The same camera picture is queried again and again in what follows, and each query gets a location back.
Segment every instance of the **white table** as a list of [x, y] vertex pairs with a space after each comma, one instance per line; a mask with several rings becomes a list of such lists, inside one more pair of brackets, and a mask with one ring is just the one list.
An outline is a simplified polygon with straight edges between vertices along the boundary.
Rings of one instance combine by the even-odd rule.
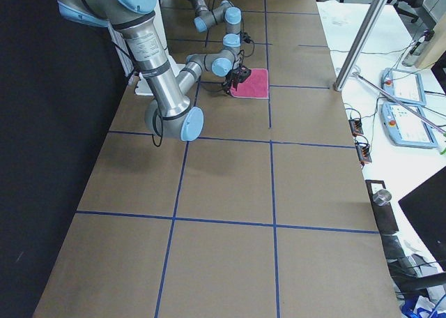
[[[335, 69], [341, 68], [347, 53], [333, 52], [333, 50], [348, 51], [350, 49], [368, 7], [364, 4], [340, 4], [336, 1], [318, 3], [328, 47], [332, 50], [331, 56]], [[363, 52], [402, 50], [409, 45], [411, 40], [411, 36], [394, 8], [386, 6], [371, 32]], [[360, 68], [362, 76], [374, 84], [380, 85], [381, 72], [385, 68], [391, 68], [401, 53], [361, 54], [357, 66]], [[401, 64], [398, 65], [398, 68], [416, 70], [416, 68], [405, 68]], [[443, 92], [430, 70], [423, 70], [420, 73], [425, 90]], [[378, 92], [352, 77], [347, 81], [342, 91], [342, 97], [345, 103], [361, 112], [362, 116], [367, 116], [374, 113]], [[429, 94], [426, 97], [427, 107], [446, 113], [446, 97]], [[427, 110], [425, 113], [427, 118], [434, 123], [446, 124], [445, 118]], [[372, 139], [373, 130], [371, 148], [373, 162], [365, 165], [362, 171], [364, 178], [383, 180], [387, 189], [392, 193], [392, 208], [400, 230], [398, 237], [406, 255], [416, 253], [425, 257], [427, 261], [434, 261], [435, 259], [403, 214], [398, 201], [446, 165], [446, 156], [440, 155], [440, 150], [446, 147], [445, 138], [434, 131], [440, 145], [438, 149], [398, 147], [392, 145], [386, 136], [379, 111], [375, 117], [374, 128], [372, 128], [372, 121], [373, 119], [364, 119], [362, 122], [364, 134], [369, 141]]]

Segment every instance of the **black curtain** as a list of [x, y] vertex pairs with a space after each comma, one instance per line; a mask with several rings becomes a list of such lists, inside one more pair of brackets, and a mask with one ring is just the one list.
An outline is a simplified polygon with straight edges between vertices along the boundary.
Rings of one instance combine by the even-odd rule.
[[0, 5], [0, 317], [19, 318], [45, 288], [125, 77], [109, 39], [63, 20], [56, 0]]

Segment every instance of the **black monitor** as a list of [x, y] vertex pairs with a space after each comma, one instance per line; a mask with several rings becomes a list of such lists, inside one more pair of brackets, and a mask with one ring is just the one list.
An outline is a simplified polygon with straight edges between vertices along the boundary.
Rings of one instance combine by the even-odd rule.
[[446, 167], [399, 200], [421, 240], [446, 270]]

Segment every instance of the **light blue control panel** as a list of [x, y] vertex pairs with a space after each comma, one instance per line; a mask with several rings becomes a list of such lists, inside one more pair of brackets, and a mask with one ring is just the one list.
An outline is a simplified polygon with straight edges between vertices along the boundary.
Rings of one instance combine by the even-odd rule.
[[419, 73], [386, 68], [381, 83], [384, 90], [401, 102], [426, 105], [423, 82]]
[[[420, 105], [410, 105], [425, 117]], [[384, 103], [381, 118], [389, 138], [397, 146], [434, 149], [438, 146], [432, 129], [414, 114], [396, 103]]]

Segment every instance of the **robotic arm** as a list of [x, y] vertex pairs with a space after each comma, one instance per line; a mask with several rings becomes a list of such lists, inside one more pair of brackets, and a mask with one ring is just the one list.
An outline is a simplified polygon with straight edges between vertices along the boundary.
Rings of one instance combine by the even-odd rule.
[[107, 27], [110, 22], [123, 34], [155, 96], [146, 110], [146, 125], [161, 137], [183, 141], [195, 140], [204, 120], [201, 109], [192, 106], [185, 94], [204, 71], [225, 77], [238, 68], [240, 52], [240, 9], [228, 1], [214, 11], [208, 10], [204, 0], [191, 2], [198, 31], [225, 21], [227, 35], [220, 52], [188, 56], [186, 66], [175, 77], [153, 25], [157, 0], [58, 0], [65, 18], [95, 27]]

